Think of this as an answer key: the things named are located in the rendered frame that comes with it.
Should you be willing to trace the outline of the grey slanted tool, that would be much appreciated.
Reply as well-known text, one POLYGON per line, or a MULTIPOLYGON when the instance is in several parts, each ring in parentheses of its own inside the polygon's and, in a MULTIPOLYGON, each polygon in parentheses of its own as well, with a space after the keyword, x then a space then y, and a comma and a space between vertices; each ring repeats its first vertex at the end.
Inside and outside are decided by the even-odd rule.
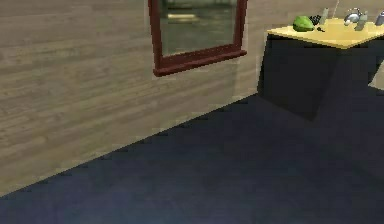
POLYGON ((364 26, 367 22, 367 19, 368 19, 368 12, 365 11, 360 17, 359 17, 359 21, 357 22, 354 30, 355 31, 362 31, 364 29, 364 26))

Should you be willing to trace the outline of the dark red framed window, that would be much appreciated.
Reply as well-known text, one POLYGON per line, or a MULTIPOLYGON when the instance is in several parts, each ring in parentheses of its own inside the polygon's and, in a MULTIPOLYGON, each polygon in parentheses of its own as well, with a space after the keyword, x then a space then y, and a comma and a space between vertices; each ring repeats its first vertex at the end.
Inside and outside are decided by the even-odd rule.
POLYGON ((247 54, 247 0, 148 0, 153 74, 162 77, 247 54))

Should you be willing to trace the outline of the black cabinet with yellow top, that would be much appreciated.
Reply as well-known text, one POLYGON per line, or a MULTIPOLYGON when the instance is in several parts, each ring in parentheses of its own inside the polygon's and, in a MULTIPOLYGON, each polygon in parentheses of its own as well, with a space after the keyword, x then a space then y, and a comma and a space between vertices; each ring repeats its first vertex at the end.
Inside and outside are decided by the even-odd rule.
POLYGON ((338 18, 297 32, 267 31, 258 94, 274 105, 313 120, 320 109, 353 92, 366 91, 384 61, 384 25, 357 31, 338 18))

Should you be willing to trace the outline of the green round vegetable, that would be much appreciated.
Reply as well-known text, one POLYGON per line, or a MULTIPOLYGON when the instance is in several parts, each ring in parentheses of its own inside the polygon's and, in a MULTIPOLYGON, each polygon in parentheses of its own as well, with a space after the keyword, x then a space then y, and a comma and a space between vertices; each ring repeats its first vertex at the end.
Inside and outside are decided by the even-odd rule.
POLYGON ((314 30, 314 25, 308 16, 296 16, 292 27, 297 32, 308 32, 314 30))

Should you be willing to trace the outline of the silver kettle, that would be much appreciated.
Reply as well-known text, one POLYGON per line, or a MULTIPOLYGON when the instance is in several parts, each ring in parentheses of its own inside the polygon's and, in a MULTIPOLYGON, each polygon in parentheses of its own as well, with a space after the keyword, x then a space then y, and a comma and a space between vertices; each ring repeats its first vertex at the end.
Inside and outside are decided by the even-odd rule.
POLYGON ((357 23, 360 20, 360 17, 363 13, 359 8, 351 8, 349 9, 349 14, 344 17, 344 25, 348 26, 352 23, 357 23))

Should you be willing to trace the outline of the black handled utensil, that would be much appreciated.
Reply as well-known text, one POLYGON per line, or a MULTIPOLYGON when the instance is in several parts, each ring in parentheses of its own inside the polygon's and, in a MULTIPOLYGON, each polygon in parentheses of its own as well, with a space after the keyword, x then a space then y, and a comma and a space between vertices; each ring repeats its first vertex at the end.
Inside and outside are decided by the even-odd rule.
MULTIPOLYGON (((309 19, 311 20, 312 24, 316 26, 319 24, 321 16, 320 15, 309 16, 309 19)), ((317 27, 317 31, 325 32, 321 27, 317 27)))

